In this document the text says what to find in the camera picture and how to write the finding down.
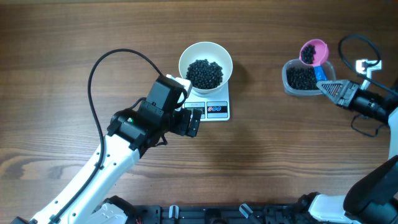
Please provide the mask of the pink scoop blue handle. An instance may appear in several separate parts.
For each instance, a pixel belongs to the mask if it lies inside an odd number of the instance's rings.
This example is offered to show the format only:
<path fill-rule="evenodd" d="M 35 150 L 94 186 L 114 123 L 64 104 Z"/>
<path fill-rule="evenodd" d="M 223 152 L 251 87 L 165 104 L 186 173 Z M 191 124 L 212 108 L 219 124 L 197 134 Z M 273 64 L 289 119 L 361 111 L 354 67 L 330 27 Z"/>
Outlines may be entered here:
<path fill-rule="evenodd" d="M 314 69 L 316 81 L 327 80 L 322 65 L 329 56 L 327 44 L 321 39 L 307 41 L 300 49 L 299 60 L 304 65 L 309 65 Z"/>

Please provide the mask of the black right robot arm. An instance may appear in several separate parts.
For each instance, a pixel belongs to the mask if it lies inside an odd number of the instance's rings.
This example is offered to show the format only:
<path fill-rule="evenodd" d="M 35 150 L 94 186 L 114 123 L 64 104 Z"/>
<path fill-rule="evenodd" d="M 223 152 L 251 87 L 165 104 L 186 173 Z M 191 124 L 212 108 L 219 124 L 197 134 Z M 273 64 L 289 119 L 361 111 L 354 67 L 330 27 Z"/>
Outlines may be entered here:
<path fill-rule="evenodd" d="M 312 223 L 397 223 L 397 90 L 381 97 L 349 80 L 319 81 L 319 90 L 336 106 L 356 111 L 389 127 L 386 162 L 363 177 L 346 195 L 304 195 L 297 211 Z"/>

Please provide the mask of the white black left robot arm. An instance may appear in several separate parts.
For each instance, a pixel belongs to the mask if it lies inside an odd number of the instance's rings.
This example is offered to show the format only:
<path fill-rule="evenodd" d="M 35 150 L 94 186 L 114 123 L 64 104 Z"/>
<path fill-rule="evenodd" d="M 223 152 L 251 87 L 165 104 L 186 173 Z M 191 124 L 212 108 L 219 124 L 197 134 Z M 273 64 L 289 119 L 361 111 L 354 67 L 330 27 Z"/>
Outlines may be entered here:
<path fill-rule="evenodd" d="M 201 111 L 182 106 L 190 80 L 171 75 L 156 79 L 137 110 L 118 111 L 100 136 L 100 145 L 71 182 L 30 223 L 124 223 L 128 214 L 108 202 L 111 187 L 151 148 L 166 145 L 165 134 L 197 135 Z"/>

